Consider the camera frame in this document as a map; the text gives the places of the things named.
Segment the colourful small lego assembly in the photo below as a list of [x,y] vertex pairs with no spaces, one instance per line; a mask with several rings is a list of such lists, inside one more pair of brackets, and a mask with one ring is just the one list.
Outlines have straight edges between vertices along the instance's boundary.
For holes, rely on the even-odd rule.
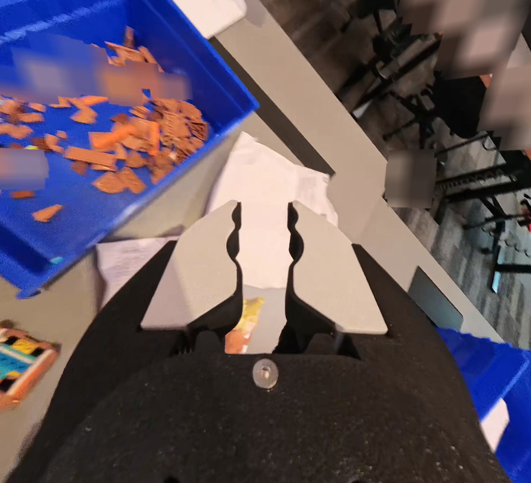
[[1,413],[20,405],[61,353],[61,345],[39,340],[1,321]]

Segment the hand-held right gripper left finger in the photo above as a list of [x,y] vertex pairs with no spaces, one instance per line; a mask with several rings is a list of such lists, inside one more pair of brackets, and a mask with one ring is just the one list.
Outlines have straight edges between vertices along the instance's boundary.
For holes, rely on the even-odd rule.
[[226,349],[243,312],[237,256],[242,205],[228,201],[177,240],[141,321],[147,333],[177,334],[180,351]]

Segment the pile of brown lego pieces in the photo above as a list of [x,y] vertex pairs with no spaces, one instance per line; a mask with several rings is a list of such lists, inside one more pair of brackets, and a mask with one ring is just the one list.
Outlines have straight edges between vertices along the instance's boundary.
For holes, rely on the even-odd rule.
[[1,224],[65,224],[102,197],[126,206],[206,144],[202,111],[178,75],[126,27],[103,46],[30,33],[1,84]]

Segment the stack of blue bins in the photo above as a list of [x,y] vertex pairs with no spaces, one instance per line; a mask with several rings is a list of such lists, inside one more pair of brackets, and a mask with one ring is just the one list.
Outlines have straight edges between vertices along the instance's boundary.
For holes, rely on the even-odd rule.
[[499,399],[510,422],[494,452],[513,482],[530,482],[530,350],[438,328],[481,420]]

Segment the blue plastic parts bin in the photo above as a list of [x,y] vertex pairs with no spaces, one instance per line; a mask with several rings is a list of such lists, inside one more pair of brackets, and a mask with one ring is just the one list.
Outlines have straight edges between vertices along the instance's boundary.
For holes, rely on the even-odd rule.
[[[192,104],[207,120],[210,132],[205,146],[147,194],[126,206],[124,197],[102,197],[99,207],[80,218],[69,214],[65,224],[19,232],[1,224],[1,276],[17,289],[18,299],[37,295],[78,262],[105,236],[126,224],[171,187],[179,177],[206,157],[258,103],[171,0],[1,0],[1,67],[12,67],[13,47],[28,44],[30,33],[53,33],[103,46],[118,42],[127,26],[147,46],[168,73],[186,77]],[[63,257],[60,264],[50,259]]]

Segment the white paper scrap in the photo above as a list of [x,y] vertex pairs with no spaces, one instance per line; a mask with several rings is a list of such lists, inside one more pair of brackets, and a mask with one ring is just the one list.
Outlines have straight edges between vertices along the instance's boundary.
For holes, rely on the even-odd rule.
[[499,399],[481,420],[484,438],[493,453],[496,451],[509,422],[508,407],[503,399]]

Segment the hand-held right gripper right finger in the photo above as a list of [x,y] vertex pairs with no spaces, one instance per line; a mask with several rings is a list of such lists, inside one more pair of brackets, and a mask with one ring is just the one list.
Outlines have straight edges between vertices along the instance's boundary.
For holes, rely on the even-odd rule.
[[306,351],[323,336],[331,351],[354,351],[353,336],[388,336],[347,236],[300,201],[289,203],[287,227],[286,350]]

